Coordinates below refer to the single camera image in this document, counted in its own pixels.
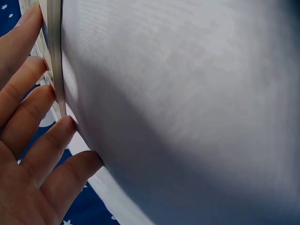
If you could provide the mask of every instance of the white star pattern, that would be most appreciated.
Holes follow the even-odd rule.
[[[84,185],[83,189],[84,189],[84,188],[87,188],[87,187],[88,187],[88,186]],[[83,191],[83,189],[82,189],[81,191]]]
[[[64,224],[63,225],[73,225],[73,224],[71,224],[71,220],[68,220],[67,222],[66,221],[62,221]]]

